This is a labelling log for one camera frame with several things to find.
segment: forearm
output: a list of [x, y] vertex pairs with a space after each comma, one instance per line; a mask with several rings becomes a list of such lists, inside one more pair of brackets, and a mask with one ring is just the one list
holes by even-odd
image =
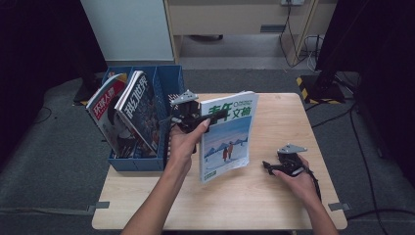
[[186, 177], [186, 169], [169, 163], [140, 209], [125, 225], [122, 234], [161, 234], [168, 213]]
[[333, 220], [327, 214], [326, 209], [318, 199], [304, 202], [304, 206], [310, 217], [313, 234], [315, 235], [337, 235], [339, 234]]

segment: magazine cover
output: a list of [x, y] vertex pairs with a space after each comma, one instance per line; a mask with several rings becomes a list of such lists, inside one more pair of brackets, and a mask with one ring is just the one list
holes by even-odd
[[160, 125], [152, 81], [140, 70], [132, 74], [115, 109], [154, 153], [160, 141]]
[[202, 135], [200, 174], [203, 183], [250, 162], [250, 133], [258, 95], [241, 92], [225, 98], [201, 102], [201, 115], [227, 110], [228, 116], [211, 123]]
[[108, 78], [85, 108], [119, 158], [128, 158], [137, 142], [114, 109], [126, 80], [126, 73]]

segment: sky on magazine cover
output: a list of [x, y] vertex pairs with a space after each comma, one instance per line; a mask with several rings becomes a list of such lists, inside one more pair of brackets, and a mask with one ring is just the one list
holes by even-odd
[[204, 153], [211, 148], [218, 148], [222, 143], [229, 141], [245, 140], [248, 135], [252, 117], [241, 117], [222, 124], [212, 125], [209, 132], [205, 134]]

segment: person's left hand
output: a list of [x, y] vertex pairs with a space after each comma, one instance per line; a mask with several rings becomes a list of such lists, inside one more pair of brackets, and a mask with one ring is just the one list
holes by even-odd
[[202, 135], [207, 131], [210, 119], [206, 119], [192, 132], [186, 134], [180, 127], [175, 125], [170, 131], [170, 158], [169, 162], [184, 166], [183, 170], [188, 172], [192, 165], [192, 153], [195, 145], [200, 141]]

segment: light wood tabletop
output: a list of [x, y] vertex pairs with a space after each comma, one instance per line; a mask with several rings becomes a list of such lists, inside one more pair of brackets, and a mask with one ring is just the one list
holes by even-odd
[[[229, 94], [199, 94], [198, 101]], [[248, 166], [230, 170], [207, 184], [199, 180], [199, 152], [166, 220], [165, 230], [300, 230], [311, 229], [306, 210], [287, 185], [263, 168], [278, 164], [277, 149], [287, 143], [307, 148], [301, 155], [319, 180], [322, 202], [338, 229], [347, 222], [300, 96], [259, 93]], [[95, 229], [122, 229], [156, 185], [161, 172], [121, 172], [111, 166], [96, 209]]]

